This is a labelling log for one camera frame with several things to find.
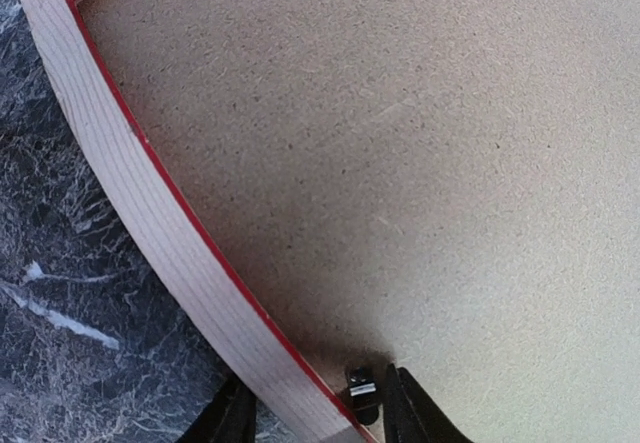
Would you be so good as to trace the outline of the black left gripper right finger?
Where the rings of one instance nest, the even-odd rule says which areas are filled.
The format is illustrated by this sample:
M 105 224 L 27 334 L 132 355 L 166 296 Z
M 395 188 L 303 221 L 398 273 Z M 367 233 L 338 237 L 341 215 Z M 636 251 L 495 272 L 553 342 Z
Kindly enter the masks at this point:
M 406 368 L 387 366 L 382 395 L 386 442 L 472 443 Z

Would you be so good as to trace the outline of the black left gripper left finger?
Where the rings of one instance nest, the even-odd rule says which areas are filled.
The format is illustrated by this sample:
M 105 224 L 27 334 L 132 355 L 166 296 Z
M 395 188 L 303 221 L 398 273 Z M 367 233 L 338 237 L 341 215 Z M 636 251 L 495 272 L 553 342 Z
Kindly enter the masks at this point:
M 238 377 L 229 377 L 179 443 L 254 443 L 256 404 L 251 390 Z

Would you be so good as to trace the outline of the brown cardboard backing board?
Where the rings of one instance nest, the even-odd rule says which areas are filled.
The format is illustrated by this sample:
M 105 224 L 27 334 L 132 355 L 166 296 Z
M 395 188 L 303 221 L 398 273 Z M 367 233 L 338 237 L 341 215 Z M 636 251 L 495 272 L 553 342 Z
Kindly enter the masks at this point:
M 639 438 L 639 0 L 84 0 L 172 180 L 334 388 Z

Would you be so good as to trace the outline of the red wooden picture frame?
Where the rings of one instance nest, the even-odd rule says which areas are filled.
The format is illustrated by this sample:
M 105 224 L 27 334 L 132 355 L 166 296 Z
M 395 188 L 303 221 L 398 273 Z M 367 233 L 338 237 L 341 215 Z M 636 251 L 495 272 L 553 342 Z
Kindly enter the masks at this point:
M 161 164 L 107 71 L 81 0 L 21 0 L 64 116 L 124 226 L 228 367 L 303 442 L 368 442 L 240 280 Z

